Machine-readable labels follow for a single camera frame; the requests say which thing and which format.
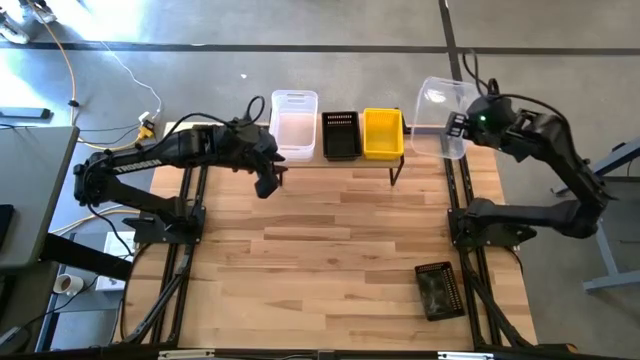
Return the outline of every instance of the concrete floor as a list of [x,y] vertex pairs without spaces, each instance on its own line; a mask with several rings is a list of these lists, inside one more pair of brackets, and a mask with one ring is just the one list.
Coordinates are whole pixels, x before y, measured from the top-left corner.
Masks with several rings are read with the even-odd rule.
[[[447,45],[438,0],[49,0],[60,17],[54,31],[64,42],[104,40],[154,44]],[[14,14],[15,1],[0,5]],[[536,48],[638,48],[640,23],[634,0],[448,0],[458,46]],[[50,43],[41,26],[27,24],[35,42]],[[320,111],[399,106],[413,116],[415,97],[428,76],[451,77],[446,48],[439,53],[171,52],[120,51],[136,76],[165,102],[162,121],[203,111],[241,115],[255,94],[312,89]],[[136,86],[104,51],[69,51],[83,105],[81,129],[134,124],[153,111],[155,99]],[[637,56],[480,56],[483,78],[505,92],[525,94],[559,108],[572,125],[578,152],[599,159],[640,134],[635,114],[640,93]],[[70,79],[57,50],[0,50],[0,105],[46,106],[52,125],[69,122]],[[85,133],[111,141],[122,132]],[[131,141],[125,138],[122,144]],[[92,152],[76,147],[72,163]],[[516,164],[498,155],[506,199],[513,204],[552,204],[558,179],[544,164]],[[640,173],[640,163],[632,166]],[[148,188],[151,172],[126,181]],[[84,216],[72,198],[68,174],[51,228]],[[94,222],[81,231],[105,231]],[[627,269],[640,265],[639,245],[625,245]],[[594,239],[564,238],[541,230],[522,246],[525,282],[540,342],[571,342],[582,352],[638,358],[640,286],[582,291],[582,281],[605,274]],[[54,347],[104,344],[114,314],[61,317]],[[67,336],[82,328],[83,339]]]

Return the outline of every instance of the small black mesh basket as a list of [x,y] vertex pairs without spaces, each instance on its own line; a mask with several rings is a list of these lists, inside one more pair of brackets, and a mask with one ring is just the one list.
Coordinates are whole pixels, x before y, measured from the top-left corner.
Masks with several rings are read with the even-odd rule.
[[329,161],[355,160],[362,156],[358,113],[322,113],[322,144],[324,157]]
[[415,269],[427,320],[438,321],[464,315],[450,262],[420,265]]

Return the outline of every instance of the white plastic bin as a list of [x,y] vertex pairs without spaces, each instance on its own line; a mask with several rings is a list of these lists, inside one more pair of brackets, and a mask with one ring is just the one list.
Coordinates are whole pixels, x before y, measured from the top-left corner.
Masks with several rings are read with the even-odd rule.
[[316,146],[318,94],[308,90],[276,90],[271,94],[271,133],[287,161],[310,161]]

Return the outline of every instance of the white power strip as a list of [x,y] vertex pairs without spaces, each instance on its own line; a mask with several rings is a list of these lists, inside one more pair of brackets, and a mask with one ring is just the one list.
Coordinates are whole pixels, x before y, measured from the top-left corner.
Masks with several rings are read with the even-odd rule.
[[[124,242],[133,251],[133,236],[135,231],[118,231],[118,235],[124,240]],[[127,255],[127,249],[124,248],[122,243],[118,240],[113,232],[107,233],[106,241],[104,242],[104,252],[113,256],[123,257],[125,260],[131,261],[131,256]],[[96,281],[96,291],[122,291],[124,290],[124,281],[112,279],[106,276],[100,276]]]

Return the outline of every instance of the clear plastic container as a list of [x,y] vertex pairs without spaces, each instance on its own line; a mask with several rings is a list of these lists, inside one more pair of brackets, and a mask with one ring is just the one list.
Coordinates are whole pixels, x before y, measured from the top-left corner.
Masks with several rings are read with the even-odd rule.
[[450,136],[445,127],[452,111],[466,113],[471,103],[480,97],[475,85],[429,77],[418,94],[416,112],[411,126],[411,147],[422,155],[459,159],[464,156],[469,141]]
[[316,146],[318,94],[307,90],[276,90],[271,94],[269,125],[278,153],[287,161],[310,161]]

